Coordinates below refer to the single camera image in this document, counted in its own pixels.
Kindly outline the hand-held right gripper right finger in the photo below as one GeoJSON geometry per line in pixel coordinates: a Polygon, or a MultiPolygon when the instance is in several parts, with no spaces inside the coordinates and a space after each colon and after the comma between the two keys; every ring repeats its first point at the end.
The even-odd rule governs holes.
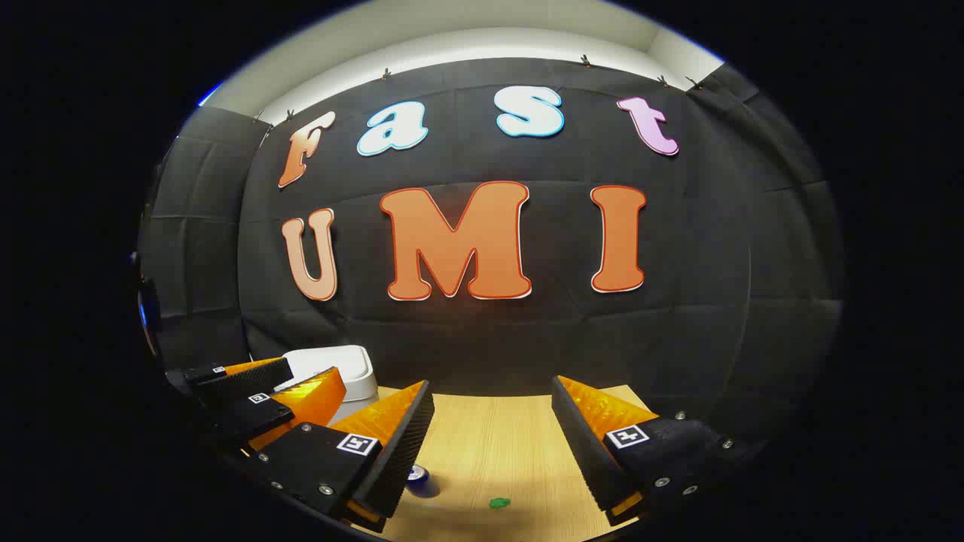
{"type": "Polygon", "coordinates": [[[551,406],[590,494],[612,527],[669,516],[729,486],[761,442],[720,434],[698,419],[659,416],[557,375],[551,406]]]}

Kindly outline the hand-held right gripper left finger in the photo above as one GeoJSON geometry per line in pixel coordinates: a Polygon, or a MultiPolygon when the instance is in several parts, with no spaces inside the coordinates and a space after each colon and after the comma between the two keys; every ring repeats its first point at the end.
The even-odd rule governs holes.
{"type": "Polygon", "coordinates": [[[335,425],[299,422],[252,453],[249,476],[296,507],[380,533],[395,515],[434,412],[423,380],[335,425]]]}

